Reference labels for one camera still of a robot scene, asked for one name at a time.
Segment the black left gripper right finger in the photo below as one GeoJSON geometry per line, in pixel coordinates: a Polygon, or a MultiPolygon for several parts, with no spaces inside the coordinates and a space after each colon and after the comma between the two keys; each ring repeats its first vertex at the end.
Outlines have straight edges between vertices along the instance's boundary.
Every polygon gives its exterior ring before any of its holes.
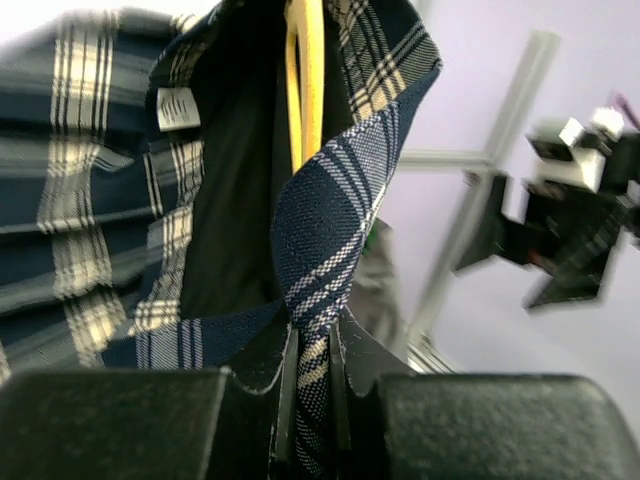
{"type": "Polygon", "coordinates": [[[420,374],[343,313],[330,336],[340,479],[635,479],[612,399],[571,375],[420,374]]]}

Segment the yellow plastic hanger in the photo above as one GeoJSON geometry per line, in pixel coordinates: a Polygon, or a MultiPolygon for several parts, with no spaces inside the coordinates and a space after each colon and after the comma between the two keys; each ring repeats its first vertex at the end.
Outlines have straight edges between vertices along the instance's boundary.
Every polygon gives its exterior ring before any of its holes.
{"type": "Polygon", "coordinates": [[[325,85],[323,2],[285,4],[285,78],[292,171],[302,168],[322,144],[325,85]]]}

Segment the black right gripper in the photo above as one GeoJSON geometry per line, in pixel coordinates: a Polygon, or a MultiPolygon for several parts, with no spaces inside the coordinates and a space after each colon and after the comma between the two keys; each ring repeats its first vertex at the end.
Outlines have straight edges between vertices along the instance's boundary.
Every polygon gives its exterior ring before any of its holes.
{"type": "Polygon", "coordinates": [[[638,180],[639,155],[625,149],[606,161],[598,192],[559,180],[530,182],[524,219],[518,222],[503,213],[510,176],[495,173],[476,231],[454,271],[492,257],[545,271],[548,280],[525,300],[527,310],[594,300],[622,230],[639,233],[639,207],[628,193],[629,183],[638,180]]]}

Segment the navy white plaid skirt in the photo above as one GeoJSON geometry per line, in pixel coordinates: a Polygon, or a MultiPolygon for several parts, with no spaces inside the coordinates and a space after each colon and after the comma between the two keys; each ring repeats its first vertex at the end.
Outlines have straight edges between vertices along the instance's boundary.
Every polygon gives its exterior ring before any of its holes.
{"type": "Polygon", "coordinates": [[[440,52],[407,1],[324,1],[322,144],[292,171],[283,1],[68,13],[1,55],[1,391],[232,367],[296,331],[290,472],[330,479],[330,331],[440,52]]]}

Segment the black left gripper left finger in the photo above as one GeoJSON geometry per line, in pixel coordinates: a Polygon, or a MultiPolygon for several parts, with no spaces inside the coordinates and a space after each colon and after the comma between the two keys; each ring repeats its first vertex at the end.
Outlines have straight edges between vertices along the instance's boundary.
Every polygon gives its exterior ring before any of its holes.
{"type": "Polygon", "coordinates": [[[32,371],[1,391],[5,479],[284,479],[296,331],[266,331],[232,367],[32,371]]]}

